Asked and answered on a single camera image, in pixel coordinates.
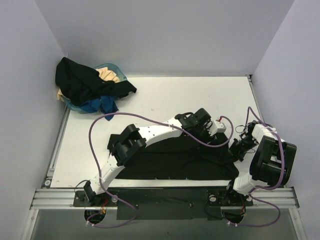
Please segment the aluminium frame rail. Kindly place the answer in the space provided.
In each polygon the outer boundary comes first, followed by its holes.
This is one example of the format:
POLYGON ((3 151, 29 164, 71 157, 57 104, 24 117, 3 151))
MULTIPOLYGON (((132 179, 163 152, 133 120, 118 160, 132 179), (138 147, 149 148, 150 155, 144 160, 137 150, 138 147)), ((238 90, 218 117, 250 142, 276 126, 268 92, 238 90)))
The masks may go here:
MULTIPOLYGON (((298 209, 300 204, 294 188, 278 188, 274 190, 257 189, 251 194, 254 208, 269 209, 265 201, 280 209, 298 209)), ((37 189, 30 205, 31 210, 69 210, 74 209, 74 190, 72 189, 37 189)))

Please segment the teal plastic basket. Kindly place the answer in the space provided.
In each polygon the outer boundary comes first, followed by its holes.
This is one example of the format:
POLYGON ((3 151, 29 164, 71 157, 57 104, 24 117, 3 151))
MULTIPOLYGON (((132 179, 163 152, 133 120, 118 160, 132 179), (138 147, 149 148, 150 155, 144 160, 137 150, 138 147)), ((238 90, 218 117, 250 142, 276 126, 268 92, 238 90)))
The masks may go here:
MULTIPOLYGON (((108 67, 109 70, 112 70, 113 72, 116 73, 116 75, 120 78, 120 82, 123 82, 123 81, 126 81, 127 80, 127 77, 122 73, 122 71, 119 69, 118 66, 116 66, 115 64, 112 64, 112 63, 105 63, 105 64, 102 64, 102 65, 99 65, 95 68, 96 69, 99 69, 99 68, 103 68, 103 67, 108 67)), ((75 106, 71 103, 71 101, 67 98, 67 97, 63 97, 64 101, 62 101, 67 108, 69 108, 71 111, 75 111, 75 112, 78 112, 78 113, 81 113, 81 114, 88 114, 84 111, 82 111, 79 106, 75 106)))

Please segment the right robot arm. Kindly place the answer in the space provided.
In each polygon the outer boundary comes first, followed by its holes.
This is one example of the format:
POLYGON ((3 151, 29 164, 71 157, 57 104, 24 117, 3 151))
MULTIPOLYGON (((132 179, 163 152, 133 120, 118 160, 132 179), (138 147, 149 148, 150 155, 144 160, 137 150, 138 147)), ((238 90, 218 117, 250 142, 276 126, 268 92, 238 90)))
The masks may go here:
POLYGON ((276 189, 289 181, 297 153, 295 144, 277 138, 277 131, 258 121, 248 123, 228 150, 234 162, 243 161, 249 150, 257 147, 247 173, 231 180, 223 192, 229 205, 236 204, 241 196, 248 196, 255 189, 276 189))

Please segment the black graphic t shirt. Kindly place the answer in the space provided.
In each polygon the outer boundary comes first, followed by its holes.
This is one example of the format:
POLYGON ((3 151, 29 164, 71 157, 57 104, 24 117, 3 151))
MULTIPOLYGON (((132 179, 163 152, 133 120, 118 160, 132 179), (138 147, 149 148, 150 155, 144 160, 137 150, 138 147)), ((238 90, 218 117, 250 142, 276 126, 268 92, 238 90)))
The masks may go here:
POLYGON ((214 181, 232 180, 238 175, 228 145, 206 147, 182 135, 146 147, 117 179, 214 181))

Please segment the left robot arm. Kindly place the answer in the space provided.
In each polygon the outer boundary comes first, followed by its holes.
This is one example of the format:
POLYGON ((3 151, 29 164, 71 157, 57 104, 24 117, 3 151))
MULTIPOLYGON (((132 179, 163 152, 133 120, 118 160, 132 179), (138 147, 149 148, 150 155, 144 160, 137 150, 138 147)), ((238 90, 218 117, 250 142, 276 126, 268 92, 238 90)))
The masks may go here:
POLYGON ((211 120, 204 108, 196 113, 181 113, 155 125, 136 127, 128 125, 111 143, 109 156, 98 174, 84 185, 85 200, 91 206, 98 206, 103 193, 110 183, 126 167, 133 165, 146 147, 160 141, 180 137, 183 133, 193 136, 201 142, 217 133, 223 133, 226 126, 220 119, 211 120))

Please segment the cream t shirt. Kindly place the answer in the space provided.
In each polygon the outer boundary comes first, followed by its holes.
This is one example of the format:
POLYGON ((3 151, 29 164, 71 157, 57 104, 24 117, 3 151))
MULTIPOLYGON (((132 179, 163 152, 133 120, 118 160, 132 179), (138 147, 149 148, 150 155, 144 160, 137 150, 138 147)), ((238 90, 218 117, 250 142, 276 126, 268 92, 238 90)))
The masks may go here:
MULTIPOLYGON (((108 67, 102 67, 102 68, 97 68, 96 71, 99 73, 99 77, 103 81, 113 81, 115 83, 121 82, 120 78, 116 75, 116 73, 112 70, 110 70, 108 67)), ((56 99, 60 101, 64 101, 63 99, 64 95, 59 88, 56 94, 56 99)))

